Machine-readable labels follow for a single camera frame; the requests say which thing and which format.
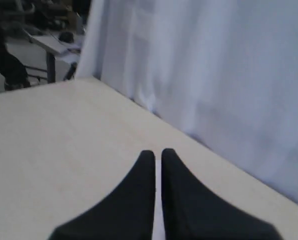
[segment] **floor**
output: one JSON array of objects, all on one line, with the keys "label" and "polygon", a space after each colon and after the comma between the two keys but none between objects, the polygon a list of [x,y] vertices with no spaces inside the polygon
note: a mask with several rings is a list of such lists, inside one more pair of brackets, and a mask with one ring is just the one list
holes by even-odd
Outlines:
[{"label": "floor", "polygon": [[[7,47],[9,52],[16,56],[24,65],[46,69],[46,53],[41,47],[24,39],[13,38],[7,40]],[[56,61],[56,80],[61,81],[68,69],[69,65],[67,63]],[[4,77],[0,75],[0,93],[4,91]]]}]

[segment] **desk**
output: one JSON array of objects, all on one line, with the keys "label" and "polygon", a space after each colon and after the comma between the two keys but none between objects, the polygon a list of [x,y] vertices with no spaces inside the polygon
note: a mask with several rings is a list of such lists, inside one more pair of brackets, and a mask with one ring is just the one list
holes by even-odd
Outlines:
[{"label": "desk", "polygon": [[46,66],[47,66],[47,81],[48,83],[55,83],[56,82],[55,56],[66,52],[68,48],[71,46],[71,44],[59,42],[55,36],[51,36],[51,35],[32,36],[31,41],[45,50]]},{"label": "desk", "polygon": [[111,192],[141,150],[159,167],[166,147],[220,197],[298,240],[296,204],[94,78],[0,94],[0,240],[46,240]]}]

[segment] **person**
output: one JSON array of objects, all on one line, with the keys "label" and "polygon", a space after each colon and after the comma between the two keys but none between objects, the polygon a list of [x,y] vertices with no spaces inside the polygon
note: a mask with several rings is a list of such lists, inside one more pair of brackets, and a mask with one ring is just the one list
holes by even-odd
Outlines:
[{"label": "person", "polygon": [[4,76],[4,89],[11,91],[30,87],[26,67],[7,50],[4,30],[0,26],[0,74]]}]

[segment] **white curtain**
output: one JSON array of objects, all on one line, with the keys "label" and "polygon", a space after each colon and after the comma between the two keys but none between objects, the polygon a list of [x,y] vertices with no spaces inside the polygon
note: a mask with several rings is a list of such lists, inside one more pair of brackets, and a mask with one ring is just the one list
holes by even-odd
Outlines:
[{"label": "white curtain", "polygon": [[95,0],[101,80],[298,203],[298,0]]}]

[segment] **black rubber gripper pad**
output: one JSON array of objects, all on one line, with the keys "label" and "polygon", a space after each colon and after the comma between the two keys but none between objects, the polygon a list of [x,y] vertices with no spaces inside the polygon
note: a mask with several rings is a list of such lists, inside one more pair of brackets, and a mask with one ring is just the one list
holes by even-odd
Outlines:
[{"label": "black rubber gripper pad", "polygon": [[123,181],[106,198],[72,221],[57,227],[49,239],[151,240],[155,193],[155,156],[152,151],[145,150]]},{"label": "black rubber gripper pad", "polygon": [[173,149],[165,149],[161,160],[166,240],[282,239],[271,224],[239,210],[210,191]]}]

